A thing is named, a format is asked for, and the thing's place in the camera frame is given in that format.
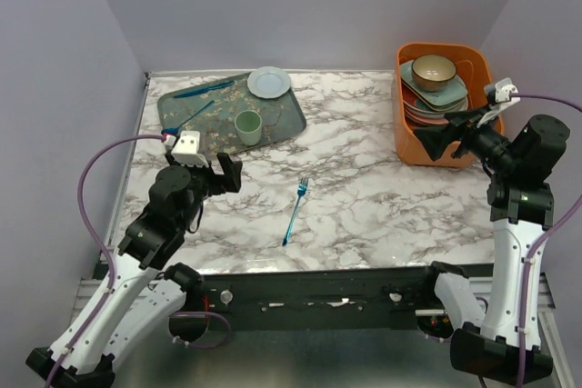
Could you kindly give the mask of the teal rectangular dish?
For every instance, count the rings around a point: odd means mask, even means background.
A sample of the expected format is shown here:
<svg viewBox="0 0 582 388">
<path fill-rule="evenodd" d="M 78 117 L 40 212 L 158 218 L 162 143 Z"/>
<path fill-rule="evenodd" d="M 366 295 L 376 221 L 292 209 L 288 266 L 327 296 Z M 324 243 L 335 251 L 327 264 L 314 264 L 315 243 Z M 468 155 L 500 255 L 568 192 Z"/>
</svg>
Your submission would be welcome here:
<svg viewBox="0 0 582 388">
<path fill-rule="evenodd" d="M 468 94 L 465 82 L 458 75 L 448 82 L 443 89 L 435 92 L 428 92 L 416 85 L 410 71 L 402 71 L 401 79 L 416 95 L 433 106 L 453 104 L 464 99 Z"/>
<path fill-rule="evenodd" d="M 409 89 L 409 90 L 411 92 L 414 92 L 431 109 L 432 112 L 444 113 L 447 110 L 457 109 L 459 107 L 467 108 L 467 106 L 468 106 L 468 96 L 467 95 L 463 96 L 462 98 L 460 98 L 456 101 L 448 103 L 448 104 L 433 104 L 433 103 L 429 102 L 426 97 L 424 97 L 423 95 L 421 95 L 417 91 L 414 91 L 411 89 Z"/>
</svg>

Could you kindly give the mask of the dark rimmed beige bowl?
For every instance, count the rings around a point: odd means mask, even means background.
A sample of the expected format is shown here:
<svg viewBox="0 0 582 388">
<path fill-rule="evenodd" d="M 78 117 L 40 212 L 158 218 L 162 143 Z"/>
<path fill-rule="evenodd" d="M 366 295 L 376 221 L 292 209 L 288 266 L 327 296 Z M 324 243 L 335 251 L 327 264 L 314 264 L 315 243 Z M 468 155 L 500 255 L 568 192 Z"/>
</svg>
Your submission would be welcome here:
<svg viewBox="0 0 582 388">
<path fill-rule="evenodd" d="M 444 89 L 457 75 L 456 65 L 442 55 L 422 55 L 411 65 L 413 82 L 420 89 L 436 92 Z"/>
</svg>

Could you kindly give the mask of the red rimmed beige plate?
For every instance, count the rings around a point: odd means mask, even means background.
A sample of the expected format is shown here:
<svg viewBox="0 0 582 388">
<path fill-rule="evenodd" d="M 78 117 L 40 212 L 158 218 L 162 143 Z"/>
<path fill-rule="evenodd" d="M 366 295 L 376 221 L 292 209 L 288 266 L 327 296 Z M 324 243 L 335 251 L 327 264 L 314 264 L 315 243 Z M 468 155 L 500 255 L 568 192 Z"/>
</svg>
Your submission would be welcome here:
<svg viewBox="0 0 582 388">
<path fill-rule="evenodd" d="M 413 124 L 417 124 L 420 126 L 439 126 L 439 125 L 448 124 L 448 121 L 445 118 L 425 118 L 425 117 L 415 116 L 413 114 L 412 115 L 408 114 L 406 116 L 406 119 L 408 122 L 413 123 Z"/>
</svg>

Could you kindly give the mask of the red plate teal flower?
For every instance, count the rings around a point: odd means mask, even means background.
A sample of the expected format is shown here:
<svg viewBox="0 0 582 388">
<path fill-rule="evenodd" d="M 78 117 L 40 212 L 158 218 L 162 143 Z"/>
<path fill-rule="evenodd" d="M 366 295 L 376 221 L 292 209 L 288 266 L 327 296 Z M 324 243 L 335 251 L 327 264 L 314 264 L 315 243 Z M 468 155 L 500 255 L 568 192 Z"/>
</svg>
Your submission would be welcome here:
<svg viewBox="0 0 582 388">
<path fill-rule="evenodd" d="M 402 90 L 402 99 L 404 105 L 411 111 L 419 114 L 431 114 L 431 109 L 414 93 L 408 88 Z"/>
</svg>

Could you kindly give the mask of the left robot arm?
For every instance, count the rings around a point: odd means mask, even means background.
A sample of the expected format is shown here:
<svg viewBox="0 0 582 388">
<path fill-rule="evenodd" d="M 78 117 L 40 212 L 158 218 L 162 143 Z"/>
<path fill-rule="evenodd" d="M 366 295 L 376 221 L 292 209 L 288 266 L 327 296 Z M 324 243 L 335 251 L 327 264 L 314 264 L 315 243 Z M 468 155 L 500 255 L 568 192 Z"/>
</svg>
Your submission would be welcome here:
<svg viewBox="0 0 582 388">
<path fill-rule="evenodd" d="M 50 346 L 27 357 L 46 386 L 112 386 L 121 363 L 158 323 L 200 304 L 202 276 L 184 264 L 167 263 L 198 224 L 205 200 L 240 190 L 242 163 L 226 153 L 217 160 L 221 174 L 168 159 L 82 312 Z"/>
</svg>

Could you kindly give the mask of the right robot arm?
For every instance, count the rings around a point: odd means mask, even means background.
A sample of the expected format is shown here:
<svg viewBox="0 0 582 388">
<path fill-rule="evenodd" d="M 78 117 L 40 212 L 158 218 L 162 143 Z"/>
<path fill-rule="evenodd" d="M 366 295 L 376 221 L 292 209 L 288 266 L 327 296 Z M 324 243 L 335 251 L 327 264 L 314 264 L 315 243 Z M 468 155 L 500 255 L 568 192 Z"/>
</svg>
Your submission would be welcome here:
<svg viewBox="0 0 582 388">
<path fill-rule="evenodd" d="M 446 124 L 417 128 L 414 135 L 432 160 L 457 143 L 453 157 L 471 153 L 490 178 L 495 258 L 488 305 L 479 304 L 466 272 L 451 264 L 432 263 L 435 276 L 417 289 L 424 305 L 444 305 L 453 326 L 455 369 L 522 387 L 553 371 L 552 358 L 541 352 L 537 301 L 541 259 L 554 223 L 547 178 L 567 149 L 570 130 L 538 114 L 509 140 L 486 116 L 483 108 L 447 114 Z"/>
</svg>

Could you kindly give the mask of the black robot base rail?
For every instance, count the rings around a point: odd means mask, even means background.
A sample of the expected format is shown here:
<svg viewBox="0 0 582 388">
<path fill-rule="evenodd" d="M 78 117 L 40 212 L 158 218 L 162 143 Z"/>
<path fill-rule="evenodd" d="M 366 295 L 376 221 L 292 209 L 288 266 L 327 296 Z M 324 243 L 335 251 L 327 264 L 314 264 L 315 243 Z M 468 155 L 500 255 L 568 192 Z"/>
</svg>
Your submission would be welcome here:
<svg viewBox="0 0 582 388">
<path fill-rule="evenodd" d="M 416 329 L 443 309 L 432 266 L 292 273 L 208 274 L 187 291 L 186 311 L 223 315 L 236 332 Z"/>
</svg>

